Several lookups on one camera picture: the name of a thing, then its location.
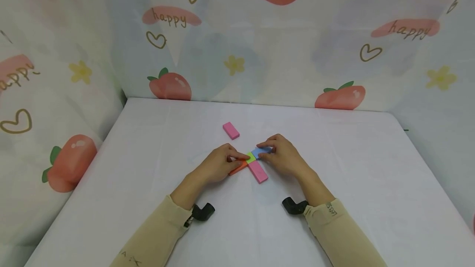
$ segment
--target strawberry leaf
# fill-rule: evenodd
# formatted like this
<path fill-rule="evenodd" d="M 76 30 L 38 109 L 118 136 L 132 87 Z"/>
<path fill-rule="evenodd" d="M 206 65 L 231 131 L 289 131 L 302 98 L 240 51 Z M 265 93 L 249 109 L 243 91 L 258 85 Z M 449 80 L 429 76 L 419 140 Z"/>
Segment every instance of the strawberry leaf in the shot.
<path fill-rule="evenodd" d="M 48 182 L 48 171 L 51 169 L 52 167 L 48 168 L 47 170 L 44 170 L 43 171 L 43 175 L 41 175 L 41 182 L 43 183 L 47 183 Z"/>
<path fill-rule="evenodd" d="M 56 160 L 56 157 L 58 157 L 60 151 L 61 151 L 61 148 L 59 146 L 55 146 L 51 150 L 51 154 L 49 155 L 49 161 L 51 165 L 54 164 L 54 161 Z"/>
<path fill-rule="evenodd" d="M 346 84 L 344 84 L 343 86 L 341 86 L 340 88 L 338 88 L 338 90 L 339 90 L 339 89 L 343 89 L 343 88 L 350 87 L 350 86 L 352 86 L 354 83 L 355 83 L 354 80 L 352 80 L 351 82 L 347 82 Z"/>
<path fill-rule="evenodd" d="M 164 74 L 168 73 L 168 68 L 163 67 L 162 70 L 160 70 L 160 73 L 158 74 L 158 78 L 162 77 Z"/>

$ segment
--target sleeve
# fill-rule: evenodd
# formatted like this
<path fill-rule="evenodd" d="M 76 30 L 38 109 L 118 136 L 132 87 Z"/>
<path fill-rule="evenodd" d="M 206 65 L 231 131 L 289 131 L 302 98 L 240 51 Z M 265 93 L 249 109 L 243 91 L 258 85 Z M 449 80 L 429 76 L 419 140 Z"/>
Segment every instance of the sleeve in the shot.
<path fill-rule="evenodd" d="M 384 267 L 381 255 L 339 199 L 307 206 L 304 216 L 334 267 Z"/>
<path fill-rule="evenodd" d="M 110 267 L 163 267 L 177 240 L 188 229 L 191 211 L 176 205 L 167 195 L 116 255 Z"/>

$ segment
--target pink block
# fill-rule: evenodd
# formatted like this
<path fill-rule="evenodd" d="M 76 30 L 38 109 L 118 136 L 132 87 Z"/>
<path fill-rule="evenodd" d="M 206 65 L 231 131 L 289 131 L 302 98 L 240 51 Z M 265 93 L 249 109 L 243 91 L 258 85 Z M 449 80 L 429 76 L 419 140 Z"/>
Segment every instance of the pink block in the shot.
<path fill-rule="evenodd" d="M 263 183 L 269 178 L 258 161 L 253 161 L 247 166 L 249 166 L 250 171 L 252 172 L 258 183 Z"/>
<path fill-rule="evenodd" d="M 228 133 L 228 136 L 231 139 L 237 139 L 239 137 L 239 132 L 236 130 L 236 128 L 231 124 L 231 122 L 225 123 L 223 125 L 223 129 Z"/>

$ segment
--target black clip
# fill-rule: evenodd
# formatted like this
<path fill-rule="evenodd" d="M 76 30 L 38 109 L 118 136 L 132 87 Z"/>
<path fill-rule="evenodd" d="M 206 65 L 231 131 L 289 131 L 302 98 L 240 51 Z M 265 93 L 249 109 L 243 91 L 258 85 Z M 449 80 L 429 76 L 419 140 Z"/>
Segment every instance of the black clip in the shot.
<path fill-rule="evenodd" d="M 284 205 L 285 210 L 287 210 L 289 214 L 297 215 L 303 214 L 305 208 L 308 205 L 308 202 L 304 200 L 299 204 L 296 204 L 291 197 L 287 197 L 282 201 L 282 205 Z"/>
<path fill-rule="evenodd" d="M 207 221 L 216 210 L 213 205 L 207 203 L 203 209 L 200 209 L 198 205 L 193 205 L 193 211 L 191 212 L 191 217 L 199 221 Z"/>

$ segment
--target wooden block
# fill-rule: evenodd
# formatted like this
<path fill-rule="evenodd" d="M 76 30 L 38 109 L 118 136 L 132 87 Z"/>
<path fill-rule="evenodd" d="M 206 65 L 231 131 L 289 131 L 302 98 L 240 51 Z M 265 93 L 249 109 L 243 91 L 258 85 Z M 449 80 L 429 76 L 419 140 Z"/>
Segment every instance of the wooden block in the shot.
<path fill-rule="evenodd" d="M 256 160 L 256 157 L 254 157 L 254 155 L 252 154 L 252 152 L 248 152 L 246 155 L 248 155 L 248 156 L 250 157 L 249 160 L 246 160 L 246 162 L 247 162 L 248 164 Z"/>
<path fill-rule="evenodd" d="M 263 183 L 269 178 L 266 172 L 262 169 L 258 161 L 251 162 L 249 164 L 249 170 L 251 171 L 252 175 L 256 178 L 258 183 Z"/>
<path fill-rule="evenodd" d="M 246 168 L 246 166 L 247 166 L 246 160 L 244 160 L 244 159 L 239 159 L 239 160 L 237 160 L 237 161 L 241 161 L 241 162 L 242 162 L 241 166 L 239 166 L 238 168 L 232 170 L 232 171 L 229 173 L 229 176 L 232 176 L 233 174 L 236 174 L 236 173 L 238 173 L 239 171 L 241 171 L 241 170 L 243 170 L 244 168 Z"/>
<path fill-rule="evenodd" d="M 228 122 L 228 123 L 225 123 L 223 125 L 223 129 L 226 131 L 226 133 L 228 134 L 228 136 L 231 138 L 231 139 L 237 139 L 239 137 L 239 132 L 236 130 L 236 128 L 233 126 L 233 124 L 231 124 L 231 122 Z"/>
<path fill-rule="evenodd" d="M 256 148 L 254 149 L 254 151 L 252 151 L 252 154 L 254 155 L 254 157 L 256 158 L 256 160 L 259 160 L 259 154 L 261 152 L 266 152 L 266 153 L 270 153 L 272 152 L 272 148 L 270 146 L 267 146 L 265 148 Z"/>

